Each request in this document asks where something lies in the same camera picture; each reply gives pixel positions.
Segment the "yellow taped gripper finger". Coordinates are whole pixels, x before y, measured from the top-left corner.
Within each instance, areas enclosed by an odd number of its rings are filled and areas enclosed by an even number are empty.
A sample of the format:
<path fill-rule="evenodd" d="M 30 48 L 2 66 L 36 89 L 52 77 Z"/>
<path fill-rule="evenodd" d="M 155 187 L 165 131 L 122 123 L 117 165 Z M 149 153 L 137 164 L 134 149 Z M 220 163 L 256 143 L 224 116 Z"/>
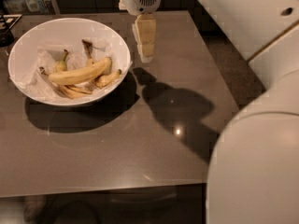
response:
<path fill-rule="evenodd" d="M 156 19 L 154 15 L 138 15 L 132 27 L 141 62 L 150 63 L 154 56 L 156 38 Z"/>

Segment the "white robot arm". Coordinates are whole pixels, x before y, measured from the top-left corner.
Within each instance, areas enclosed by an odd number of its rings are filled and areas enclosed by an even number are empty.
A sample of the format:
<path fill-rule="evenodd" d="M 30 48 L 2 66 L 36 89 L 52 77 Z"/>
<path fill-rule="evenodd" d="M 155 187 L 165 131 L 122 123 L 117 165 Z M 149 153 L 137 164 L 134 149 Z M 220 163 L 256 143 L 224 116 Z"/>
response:
<path fill-rule="evenodd" d="M 206 224 L 299 224 L 299 0 L 197 1 L 265 87 L 214 147 Z"/>

